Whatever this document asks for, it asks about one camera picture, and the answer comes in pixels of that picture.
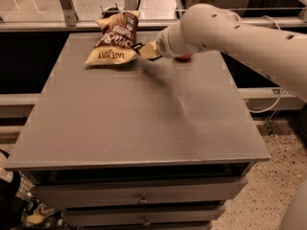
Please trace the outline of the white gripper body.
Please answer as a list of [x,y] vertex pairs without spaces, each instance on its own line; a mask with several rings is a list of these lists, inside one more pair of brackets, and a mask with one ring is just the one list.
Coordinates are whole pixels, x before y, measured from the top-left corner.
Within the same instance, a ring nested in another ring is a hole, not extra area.
[[164,58],[176,58],[182,54],[183,39],[178,26],[169,26],[156,37],[158,52]]

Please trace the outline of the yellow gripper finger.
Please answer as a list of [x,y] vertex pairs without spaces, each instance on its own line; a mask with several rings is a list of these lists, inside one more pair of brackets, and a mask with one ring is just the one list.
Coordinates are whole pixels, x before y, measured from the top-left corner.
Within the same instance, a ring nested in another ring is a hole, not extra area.
[[160,57],[158,52],[157,42],[155,40],[148,42],[139,50],[139,55],[145,59],[155,59]]

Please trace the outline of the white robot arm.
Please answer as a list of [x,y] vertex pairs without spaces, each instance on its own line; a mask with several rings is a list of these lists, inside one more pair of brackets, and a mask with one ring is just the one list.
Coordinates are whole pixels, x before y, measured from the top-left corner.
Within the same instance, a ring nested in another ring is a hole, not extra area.
[[142,46],[142,58],[225,53],[307,101],[307,36],[244,24],[235,13],[210,5],[188,9],[180,21]]

